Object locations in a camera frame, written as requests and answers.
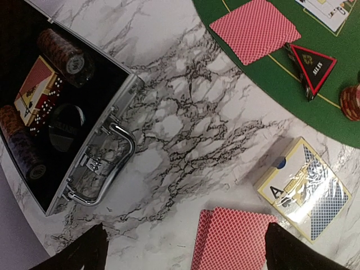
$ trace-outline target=white card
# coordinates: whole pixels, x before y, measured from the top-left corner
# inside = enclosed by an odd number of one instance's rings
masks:
[[[321,20],[331,31],[336,32],[340,25],[349,16],[349,13],[340,6],[333,6],[328,2],[323,4],[318,0],[296,0],[309,12]]]

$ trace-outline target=yellow line on mat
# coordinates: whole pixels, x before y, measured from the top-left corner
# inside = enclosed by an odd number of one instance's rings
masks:
[[[225,3],[225,0],[223,0],[224,6],[227,9],[228,12],[231,12],[230,8],[227,6],[227,4]]]
[[[226,5],[225,0],[222,0],[224,6],[226,7],[226,9],[228,10],[228,12],[231,12],[230,8]],[[291,73],[290,71],[288,71],[288,69],[286,67],[284,67],[283,65],[281,65],[279,63],[279,61],[277,61],[272,55],[268,54],[268,56],[279,66],[281,67],[286,73],[288,73],[290,76],[292,76],[295,80],[297,80],[299,83],[301,83],[300,79],[294,75],[293,73]],[[340,109],[340,106],[334,102],[332,102],[331,100],[329,100],[328,98],[324,97],[322,94],[317,94],[320,98],[322,98],[323,100],[327,101],[329,104],[331,104],[332,106],[337,107],[338,109]]]

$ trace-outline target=red playing card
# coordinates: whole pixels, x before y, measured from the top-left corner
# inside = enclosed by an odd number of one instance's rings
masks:
[[[193,249],[191,270],[198,270],[199,268],[201,257],[203,256],[206,239],[208,238],[212,214],[213,212],[210,210],[202,210],[200,212],[199,226],[197,228],[195,247]]]
[[[199,270],[261,270],[272,215],[215,208]]]
[[[266,0],[252,0],[211,23],[210,27],[244,65],[301,37],[295,26]]]

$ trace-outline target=plastic wrap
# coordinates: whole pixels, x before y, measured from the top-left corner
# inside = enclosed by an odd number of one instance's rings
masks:
[[[303,138],[293,140],[256,189],[311,243],[351,199],[347,188]]]

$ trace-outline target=marble table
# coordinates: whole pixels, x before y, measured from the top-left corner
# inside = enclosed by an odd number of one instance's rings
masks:
[[[189,269],[201,209],[278,216],[253,184],[303,136],[353,194],[312,248],[360,269],[360,151],[316,132],[259,89],[212,40],[191,0],[64,1],[54,17],[128,65],[146,88],[123,117],[136,155],[96,208],[69,204],[46,218],[0,143],[8,182],[49,254],[102,222],[110,236],[106,269]]]

